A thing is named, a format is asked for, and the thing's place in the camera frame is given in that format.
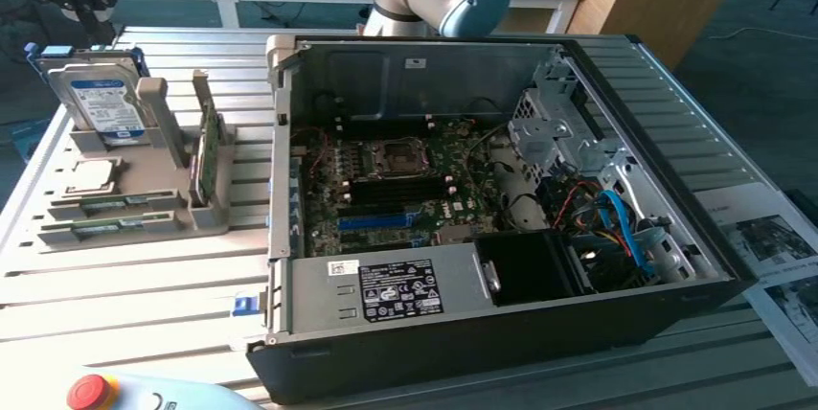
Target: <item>green circuit board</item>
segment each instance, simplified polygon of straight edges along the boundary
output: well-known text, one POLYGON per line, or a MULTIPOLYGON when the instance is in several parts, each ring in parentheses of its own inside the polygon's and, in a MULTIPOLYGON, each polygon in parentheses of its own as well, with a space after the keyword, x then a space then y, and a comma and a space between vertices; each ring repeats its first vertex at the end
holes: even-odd
POLYGON ((327 136, 324 148, 320 137, 310 139, 303 172, 304 256, 442 245, 462 241, 466 234, 496 231, 498 211, 484 200, 484 196, 499 197, 494 178, 483 172, 475 172, 475 166, 470 165, 475 180, 472 184, 466 166, 467 151, 484 135, 486 129, 474 128, 472 122, 464 120, 438 122, 438 125, 439 129, 432 136, 422 140, 424 163, 428 165, 423 176, 450 176, 456 193, 448 194, 444 199, 406 204, 412 222, 411 226, 402 228, 339 230, 338 211, 346 206, 340 185, 347 178, 339 176, 338 157, 350 142, 327 136), (316 161, 314 153, 320 152, 323 155, 316 161))

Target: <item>blue pci express slot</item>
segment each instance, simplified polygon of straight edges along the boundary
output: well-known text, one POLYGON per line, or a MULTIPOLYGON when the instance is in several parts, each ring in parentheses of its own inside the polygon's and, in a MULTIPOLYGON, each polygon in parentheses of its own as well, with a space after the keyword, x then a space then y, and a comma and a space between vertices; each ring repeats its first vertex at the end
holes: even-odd
POLYGON ((356 231, 378 228, 410 228, 416 216, 418 213, 347 216, 338 219, 338 229, 339 231, 356 231))

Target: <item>floor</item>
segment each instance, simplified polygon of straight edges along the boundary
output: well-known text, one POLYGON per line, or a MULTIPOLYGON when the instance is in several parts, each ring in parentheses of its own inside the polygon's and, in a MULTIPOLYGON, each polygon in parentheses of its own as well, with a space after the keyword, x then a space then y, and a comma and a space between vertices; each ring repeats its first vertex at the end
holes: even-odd
MULTIPOLYGON (((15 51, 28 41, 75 43, 77 24, 57 9, 17 8, 23 0, 0 0, 0 204, 5 204, 24 163, 11 144, 8 126, 48 118, 57 101, 15 51)), ((818 41, 746 32, 733 39, 709 39, 741 27, 818 33, 815 0, 725 0, 702 32, 676 76, 782 188, 798 188, 818 200, 818 41)), ((362 6, 241 3, 244 27, 354 28, 362 6), (268 14, 277 19, 264 19, 268 14)), ((219 27, 208 2, 124 0, 113 22, 140 26, 219 27)))

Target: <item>red button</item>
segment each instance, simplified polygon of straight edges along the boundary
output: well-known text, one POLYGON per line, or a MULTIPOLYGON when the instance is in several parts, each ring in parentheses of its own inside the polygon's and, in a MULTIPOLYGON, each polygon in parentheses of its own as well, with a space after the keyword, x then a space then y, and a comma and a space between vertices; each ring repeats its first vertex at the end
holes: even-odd
POLYGON ((95 410, 105 403, 111 384, 99 375, 85 375, 68 392, 68 406, 73 410, 95 410))

